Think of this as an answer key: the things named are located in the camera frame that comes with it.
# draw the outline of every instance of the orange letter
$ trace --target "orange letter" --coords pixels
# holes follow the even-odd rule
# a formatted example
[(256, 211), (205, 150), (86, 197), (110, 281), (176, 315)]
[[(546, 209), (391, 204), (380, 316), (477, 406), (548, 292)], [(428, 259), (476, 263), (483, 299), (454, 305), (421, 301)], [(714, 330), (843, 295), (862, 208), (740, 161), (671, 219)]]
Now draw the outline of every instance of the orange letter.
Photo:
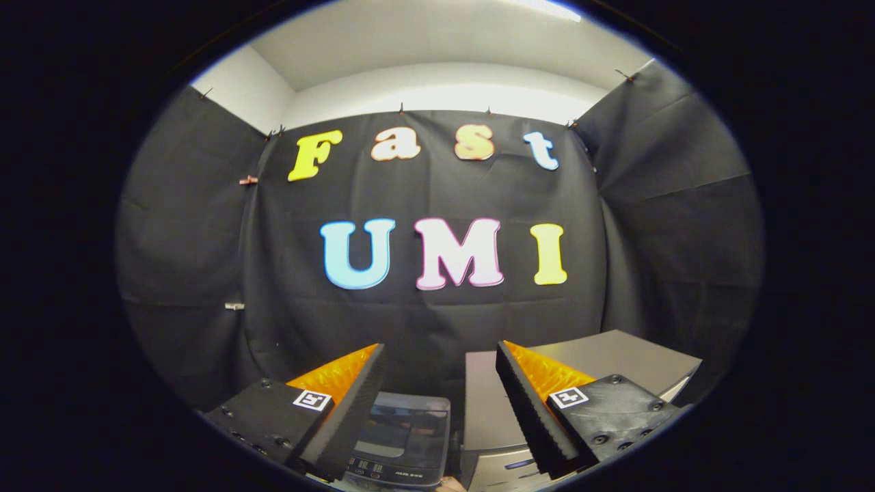
[(485, 124), (467, 124), (456, 131), (456, 156), (464, 160), (486, 160), (495, 153), (492, 130)]

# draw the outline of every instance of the letter m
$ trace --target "letter m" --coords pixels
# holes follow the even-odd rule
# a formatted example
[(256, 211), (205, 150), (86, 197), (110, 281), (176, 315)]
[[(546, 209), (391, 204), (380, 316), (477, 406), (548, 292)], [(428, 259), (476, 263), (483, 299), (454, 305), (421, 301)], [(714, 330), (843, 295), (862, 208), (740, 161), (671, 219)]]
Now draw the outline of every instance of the letter m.
[(414, 228), (423, 237), (423, 275), (416, 280), (422, 291), (435, 291), (446, 285), (440, 273), (443, 263), (452, 282), (462, 285), (468, 267), (473, 264), (473, 273), (468, 278), (475, 287), (489, 287), (504, 281), (499, 271), (496, 235), (501, 223), (495, 219), (477, 219), (459, 244), (444, 219), (427, 218), (416, 222)]

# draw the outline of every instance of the black fabric backdrop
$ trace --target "black fabric backdrop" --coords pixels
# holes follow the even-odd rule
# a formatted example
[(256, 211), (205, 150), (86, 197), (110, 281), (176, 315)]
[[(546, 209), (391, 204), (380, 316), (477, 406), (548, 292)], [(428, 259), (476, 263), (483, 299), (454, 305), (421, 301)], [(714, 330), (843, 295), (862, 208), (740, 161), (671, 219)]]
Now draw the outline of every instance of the black fabric backdrop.
[(701, 357), (676, 400), (695, 402), (732, 363), (762, 279), (762, 216), (745, 158), (713, 108), (658, 61), (575, 130), (597, 169), (609, 241), (623, 245), (610, 258), (622, 251), (636, 272), (611, 270), (603, 329)]
[(239, 312), (240, 227), (264, 137), (186, 88), (130, 168), (116, 220), (119, 287), (155, 370), (212, 409), (256, 377)]
[[(485, 124), (494, 155), (459, 159), (456, 130)], [(422, 150), (411, 159), (375, 161), (377, 133), (398, 126), (416, 131)], [(340, 130), (318, 174), (289, 182), (300, 137)], [(547, 171), (522, 139), (541, 131), (553, 142), (559, 168)], [(492, 350), (508, 339), (523, 345), (596, 334), (605, 291), (605, 238), (592, 166), (572, 131), (563, 125), (511, 116), (422, 111), (352, 116), (287, 131), (276, 139), (248, 208), (244, 227), (244, 294), (248, 341), (259, 367), (291, 379), (306, 370), (375, 342), (387, 343), (391, 368), (384, 390), (451, 399), (464, 409), (465, 352)], [(365, 221), (395, 220), (389, 235), (391, 265), (382, 283), (347, 291), (325, 273), (329, 221), (352, 221), (350, 263), (371, 263)], [(419, 291), (422, 239), (414, 222), (441, 217), (455, 236), (489, 217), (497, 235), (504, 282), (475, 287), (465, 281)], [(536, 285), (537, 223), (564, 228), (561, 249), (568, 280)]]
[[(453, 152), (456, 129), (471, 123), (493, 130), (486, 161)], [(577, 123), (408, 111), (316, 123), (266, 143), (188, 88), (143, 144), (120, 207), (119, 278), (137, 338), (203, 410), (259, 377), (291, 379), (385, 342), (383, 389), (450, 398), (458, 427), (465, 352), (609, 329), (704, 358), (680, 396), (695, 401), (731, 362), (760, 281), (760, 211), (743, 156), (706, 102), (655, 63)], [(397, 126), (416, 131), (419, 155), (371, 159), (375, 135)], [(330, 130), (343, 140), (318, 174), (289, 182), (297, 140)], [(554, 172), (522, 140), (530, 131), (553, 142)], [(238, 184), (248, 174), (256, 186)], [(388, 276), (361, 291), (333, 285), (319, 228), (355, 223), (350, 262), (366, 268), (362, 226), (378, 217), (396, 221)], [(504, 282), (419, 291), (413, 224), (425, 217), (446, 219), (459, 240), (473, 220), (499, 220)], [(542, 222), (564, 228), (561, 285), (533, 281), (529, 228)]]

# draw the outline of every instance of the push pin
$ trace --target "push pin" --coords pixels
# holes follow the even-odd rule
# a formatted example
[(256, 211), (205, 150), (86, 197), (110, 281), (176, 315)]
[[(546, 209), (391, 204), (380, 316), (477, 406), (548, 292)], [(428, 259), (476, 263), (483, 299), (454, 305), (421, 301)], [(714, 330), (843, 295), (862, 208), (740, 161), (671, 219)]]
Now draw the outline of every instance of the push pin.
[(634, 75), (630, 77), (630, 76), (628, 76), (628, 75), (622, 73), (620, 70), (617, 70), (616, 68), (614, 68), (613, 71), (616, 72), (616, 73), (618, 73), (618, 74), (620, 74), (620, 75), (622, 75), (622, 76), (624, 76), (624, 77), (626, 77), (626, 80), (627, 80), (627, 81), (630, 81), (630, 82), (631, 82), (631, 81), (635, 80), (635, 76), (634, 76)]

